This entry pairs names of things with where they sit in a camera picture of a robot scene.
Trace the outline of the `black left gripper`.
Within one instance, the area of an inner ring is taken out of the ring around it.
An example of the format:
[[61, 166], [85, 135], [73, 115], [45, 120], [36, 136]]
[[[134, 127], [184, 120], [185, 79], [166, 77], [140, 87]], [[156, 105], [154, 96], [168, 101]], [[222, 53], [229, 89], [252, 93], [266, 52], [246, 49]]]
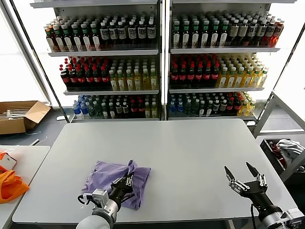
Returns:
[[133, 197], [133, 174], [125, 174], [111, 183], [109, 198], [117, 201], [126, 201]]

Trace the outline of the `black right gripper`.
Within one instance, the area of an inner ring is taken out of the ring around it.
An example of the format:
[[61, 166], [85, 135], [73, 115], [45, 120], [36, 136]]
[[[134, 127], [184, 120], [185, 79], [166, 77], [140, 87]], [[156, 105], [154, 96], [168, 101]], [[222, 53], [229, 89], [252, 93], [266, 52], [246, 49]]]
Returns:
[[278, 207], [275, 206], [266, 195], [267, 187], [265, 175], [259, 173], [250, 163], [246, 162], [246, 165], [256, 181], [246, 182], [245, 184], [235, 179], [228, 167], [224, 166], [231, 189], [233, 191], [240, 191], [242, 197], [249, 198], [259, 212], [278, 210]]

